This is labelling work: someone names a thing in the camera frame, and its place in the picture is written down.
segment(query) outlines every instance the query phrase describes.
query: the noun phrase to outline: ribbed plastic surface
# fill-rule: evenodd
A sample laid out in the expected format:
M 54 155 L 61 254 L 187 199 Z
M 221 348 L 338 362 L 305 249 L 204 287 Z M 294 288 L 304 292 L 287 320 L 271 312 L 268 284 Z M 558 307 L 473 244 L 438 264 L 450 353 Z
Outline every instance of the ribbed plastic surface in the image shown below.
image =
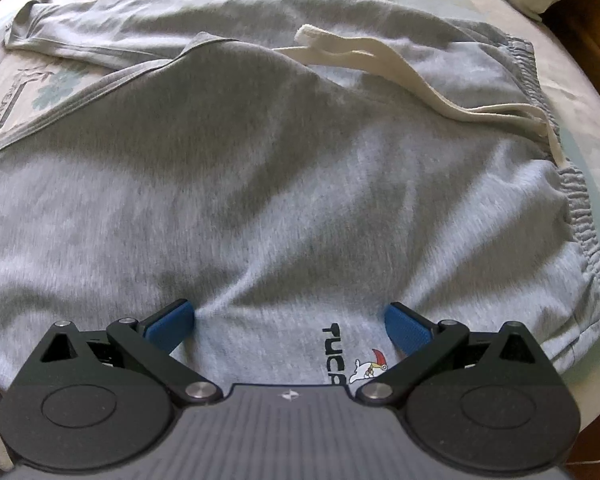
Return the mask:
M 16 468 L 8 480 L 69 476 Z M 342 386 L 237 385 L 220 404 L 188 408 L 138 460 L 82 480 L 475 480 L 420 450 L 393 413 Z M 566 480 L 558 469 L 527 480 Z

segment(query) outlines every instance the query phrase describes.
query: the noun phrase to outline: white drawstring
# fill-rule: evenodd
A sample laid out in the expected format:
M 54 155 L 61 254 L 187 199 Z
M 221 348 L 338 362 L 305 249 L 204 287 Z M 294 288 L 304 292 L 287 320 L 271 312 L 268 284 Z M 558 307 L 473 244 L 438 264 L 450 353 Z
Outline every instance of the white drawstring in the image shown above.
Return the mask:
M 296 41 L 302 46 L 274 50 L 304 65 L 337 66 L 379 75 L 400 85 L 449 119 L 472 123 L 497 121 L 531 130 L 536 135 L 548 139 L 549 149 L 559 168 L 568 165 L 549 117 L 544 110 L 536 106 L 527 103 L 476 108 L 458 106 L 429 86 L 394 49 L 375 38 L 344 38 L 313 25 L 303 25 L 296 33 Z

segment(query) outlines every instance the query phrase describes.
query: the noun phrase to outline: gray fabric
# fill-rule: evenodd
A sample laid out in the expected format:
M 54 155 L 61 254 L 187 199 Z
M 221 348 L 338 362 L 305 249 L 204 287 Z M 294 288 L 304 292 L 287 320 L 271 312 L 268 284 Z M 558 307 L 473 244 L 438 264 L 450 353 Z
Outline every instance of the gray fabric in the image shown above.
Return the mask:
M 339 381 L 334 323 L 339 373 L 372 349 L 392 366 L 395 300 L 472 330 L 523 321 L 558 370 L 587 351 L 600 247 L 580 171 L 269 49 L 303 23 L 387 41 L 463 106 L 545 106 L 528 43 L 379 0 L 28 4 L 8 48 L 120 70 L 0 145 L 1 386 L 55 320 L 96 330 L 180 297 L 197 328 L 175 355 L 225 389 Z

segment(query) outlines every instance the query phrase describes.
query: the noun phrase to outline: cable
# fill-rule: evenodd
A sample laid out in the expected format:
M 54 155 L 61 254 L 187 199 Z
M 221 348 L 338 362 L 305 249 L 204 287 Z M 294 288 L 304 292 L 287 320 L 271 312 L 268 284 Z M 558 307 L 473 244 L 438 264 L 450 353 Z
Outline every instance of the cable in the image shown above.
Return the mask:
M 584 462 L 567 462 L 566 465 L 600 464 L 600 460 L 585 460 Z

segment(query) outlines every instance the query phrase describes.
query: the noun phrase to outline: printed logo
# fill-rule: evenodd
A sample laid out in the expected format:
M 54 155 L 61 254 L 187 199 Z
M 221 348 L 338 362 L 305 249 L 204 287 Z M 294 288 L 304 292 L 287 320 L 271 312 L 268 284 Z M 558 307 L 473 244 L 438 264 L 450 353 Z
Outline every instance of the printed logo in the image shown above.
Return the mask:
M 334 345 L 340 343 L 340 326 L 332 323 L 329 328 L 323 328 L 323 332 L 329 332 L 333 337 L 324 340 L 324 354 L 327 356 L 327 373 L 331 379 L 331 384 L 347 384 L 347 376 L 338 372 L 344 371 L 344 357 L 342 348 L 336 348 Z
M 356 359 L 356 370 L 349 378 L 349 384 L 364 379 L 373 379 L 374 377 L 382 375 L 387 370 L 388 367 L 386 365 L 384 354 L 375 348 L 372 350 L 376 355 L 376 361 L 360 364 L 360 359 Z
M 285 400 L 288 400 L 289 402 L 293 402 L 298 397 L 300 397 L 300 394 L 295 390 L 287 390 L 285 393 L 280 394 L 280 397 L 282 397 Z

